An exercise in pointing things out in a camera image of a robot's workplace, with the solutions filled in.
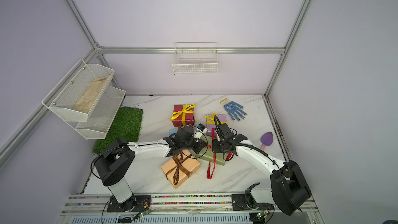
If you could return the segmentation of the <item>green gift box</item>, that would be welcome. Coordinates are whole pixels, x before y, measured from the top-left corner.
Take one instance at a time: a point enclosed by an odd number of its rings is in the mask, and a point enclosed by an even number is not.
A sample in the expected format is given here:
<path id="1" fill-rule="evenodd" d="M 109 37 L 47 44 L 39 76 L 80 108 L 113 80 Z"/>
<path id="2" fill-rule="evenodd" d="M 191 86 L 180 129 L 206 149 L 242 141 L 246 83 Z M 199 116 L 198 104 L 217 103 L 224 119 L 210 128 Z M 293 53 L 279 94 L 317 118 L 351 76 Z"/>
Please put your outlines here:
<path id="1" fill-rule="evenodd" d="M 195 153 L 195 158 L 202 159 L 208 162 L 215 161 L 215 163 L 220 166 L 224 166 L 226 164 L 226 161 L 223 159 L 222 153 L 214 153 L 212 149 L 212 140 L 209 137 L 205 136 L 205 139 L 200 139 L 199 145 L 201 147 L 200 151 L 193 150 L 193 152 Z"/>

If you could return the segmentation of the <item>purple gift box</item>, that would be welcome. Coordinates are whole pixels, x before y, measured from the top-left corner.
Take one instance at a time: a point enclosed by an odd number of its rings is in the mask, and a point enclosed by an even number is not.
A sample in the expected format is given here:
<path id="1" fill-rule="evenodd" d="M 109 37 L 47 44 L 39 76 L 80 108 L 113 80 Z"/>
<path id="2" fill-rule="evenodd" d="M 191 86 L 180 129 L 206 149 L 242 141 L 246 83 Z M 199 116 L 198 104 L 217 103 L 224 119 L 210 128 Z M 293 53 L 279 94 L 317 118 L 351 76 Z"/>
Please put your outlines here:
<path id="1" fill-rule="evenodd" d="M 221 124 L 223 123 L 228 123 L 228 116 L 224 114 L 216 114 L 212 113 L 209 115 L 206 115 L 206 127 L 207 127 L 207 132 L 206 135 L 211 136 L 212 135 L 212 130 L 216 128 L 215 120 L 214 117 L 217 116 Z"/>

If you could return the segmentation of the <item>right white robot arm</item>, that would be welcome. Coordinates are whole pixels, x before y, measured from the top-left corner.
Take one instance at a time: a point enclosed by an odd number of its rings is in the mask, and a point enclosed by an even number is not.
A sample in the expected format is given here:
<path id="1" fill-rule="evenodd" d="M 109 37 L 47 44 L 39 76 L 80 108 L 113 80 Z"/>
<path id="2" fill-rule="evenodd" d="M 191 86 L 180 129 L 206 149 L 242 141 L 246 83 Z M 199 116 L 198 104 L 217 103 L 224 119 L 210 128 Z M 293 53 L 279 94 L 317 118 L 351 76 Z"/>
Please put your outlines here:
<path id="1" fill-rule="evenodd" d="M 271 193 L 264 194 L 286 215 L 292 215 L 311 196 L 312 192 L 300 166 L 293 160 L 287 162 L 277 159 L 264 150 L 254 146 L 242 134 L 235 134 L 227 123 L 214 117 L 218 139 L 212 141 L 215 153 L 233 153 L 250 162 L 269 177 Z"/>

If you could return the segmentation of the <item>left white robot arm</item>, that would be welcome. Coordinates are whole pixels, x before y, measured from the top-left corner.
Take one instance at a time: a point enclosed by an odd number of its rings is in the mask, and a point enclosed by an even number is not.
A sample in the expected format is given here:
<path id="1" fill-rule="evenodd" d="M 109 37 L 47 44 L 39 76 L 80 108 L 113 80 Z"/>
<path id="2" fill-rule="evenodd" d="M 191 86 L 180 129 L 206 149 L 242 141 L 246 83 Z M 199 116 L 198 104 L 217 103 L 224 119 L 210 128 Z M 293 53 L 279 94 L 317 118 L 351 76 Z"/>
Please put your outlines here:
<path id="1" fill-rule="evenodd" d="M 117 203 L 134 202 L 135 197 L 125 175 L 134 160 L 168 158 L 171 165 L 164 170 L 174 187 L 188 179 L 197 168 L 197 158 L 190 151 L 199 153 L 208 146 L 207 128 L 199 124 L 196 129 L 183 126 L 177 133 L 152 143 L 131 143 L 123 138 L 113 141 L 92 162 L 102 184 L 113 194 Z"/>

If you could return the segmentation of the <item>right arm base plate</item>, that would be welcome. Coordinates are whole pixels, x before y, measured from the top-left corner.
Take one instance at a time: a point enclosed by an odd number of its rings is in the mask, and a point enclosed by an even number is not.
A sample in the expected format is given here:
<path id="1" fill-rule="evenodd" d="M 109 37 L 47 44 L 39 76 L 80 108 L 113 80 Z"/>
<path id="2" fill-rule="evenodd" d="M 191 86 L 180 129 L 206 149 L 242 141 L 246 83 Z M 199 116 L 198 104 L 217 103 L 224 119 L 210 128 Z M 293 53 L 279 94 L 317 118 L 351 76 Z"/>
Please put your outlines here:
<path id="1" fill-rule="evenodd" d="M 233 194 L 232 198 L 232 208 L 234 211 L 263 211 L 263 210 L 274 210 L 274 204 L 270 202 L 260 202 L 260 200 L 256 200 L 253 196 L 253 190 L 256 190 L 256 194 L 258 191 L 260 193 L 265 192 L 266 197 L 272 198 L 272 193 L 267 188 L 258 188 L 260 183 L 254 183 L 250 187 L 248 187 L 243 194 Z"/>

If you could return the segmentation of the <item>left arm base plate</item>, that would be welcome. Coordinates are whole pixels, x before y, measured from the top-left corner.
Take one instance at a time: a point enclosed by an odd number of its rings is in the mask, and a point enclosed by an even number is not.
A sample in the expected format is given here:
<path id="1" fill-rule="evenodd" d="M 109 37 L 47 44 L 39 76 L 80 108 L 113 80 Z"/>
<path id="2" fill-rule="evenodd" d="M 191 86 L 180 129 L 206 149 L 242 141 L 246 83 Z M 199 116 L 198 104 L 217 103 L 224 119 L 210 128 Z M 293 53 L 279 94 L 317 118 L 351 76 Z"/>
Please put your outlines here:
<path id="1" fill-rule="evenodd" d="M 143 212 L 151 204 L 151 196 L 149 195 L 132 195 L 123 203 L 119 203 L 115 196 L 110 197 L 110 203 L 107 207 L 109 213 L 121 213 L 121 212 Z"/>

